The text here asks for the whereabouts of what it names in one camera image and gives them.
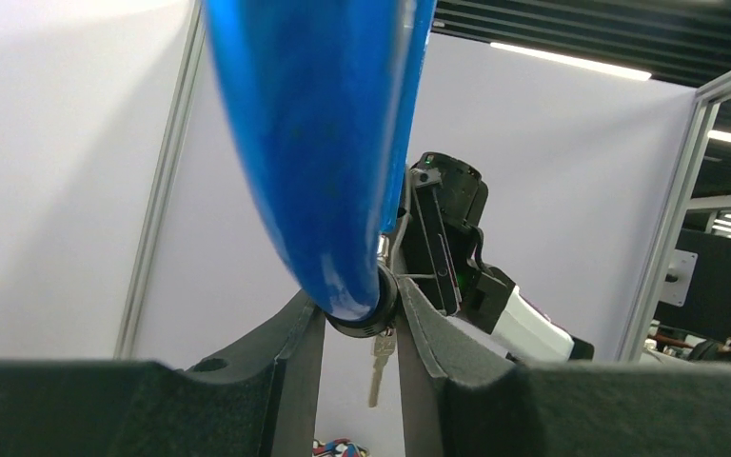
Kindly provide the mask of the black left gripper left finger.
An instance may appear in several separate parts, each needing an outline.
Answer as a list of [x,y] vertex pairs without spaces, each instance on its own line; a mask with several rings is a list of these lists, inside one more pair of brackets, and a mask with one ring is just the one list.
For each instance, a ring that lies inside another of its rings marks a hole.
[[0,361],[0,456],[307,456],[324,336],[298,293],[187,370]]

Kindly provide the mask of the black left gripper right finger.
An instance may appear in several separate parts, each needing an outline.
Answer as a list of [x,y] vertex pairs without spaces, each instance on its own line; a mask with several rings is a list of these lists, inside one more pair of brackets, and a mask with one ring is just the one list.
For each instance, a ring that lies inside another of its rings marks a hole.
[[398,290],[408,456],[731,456],[731,365],[517,365]]

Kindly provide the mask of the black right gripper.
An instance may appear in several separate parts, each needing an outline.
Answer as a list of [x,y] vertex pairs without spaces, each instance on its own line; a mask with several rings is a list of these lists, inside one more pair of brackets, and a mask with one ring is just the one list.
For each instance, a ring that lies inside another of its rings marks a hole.
[[402,217],[406,273],[435,309],[452,315],[475,279],[489,272],[479,228],[488,186],[468,163],[435,151],[423,153],[405,179],[410,190]]

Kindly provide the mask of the blue cable lock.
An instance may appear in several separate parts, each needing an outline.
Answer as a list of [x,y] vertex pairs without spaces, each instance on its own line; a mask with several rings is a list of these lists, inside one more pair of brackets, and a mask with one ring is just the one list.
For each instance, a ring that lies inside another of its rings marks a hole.
[[340,332],[395,313],[394,230],[432,1],[208,1],[235,148],[278,255]]

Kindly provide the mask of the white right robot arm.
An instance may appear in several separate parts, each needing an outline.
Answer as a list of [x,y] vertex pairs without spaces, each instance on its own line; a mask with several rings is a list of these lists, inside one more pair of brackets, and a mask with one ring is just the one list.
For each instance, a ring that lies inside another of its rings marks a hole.
[[398,215],[403,270],[431,305],[488,335],[525,362],[591,360],[592,344],[554,324],[519,285],[483,258],[479,224],[488,198],[480,172],[440,152],[426,152],[404,179]]

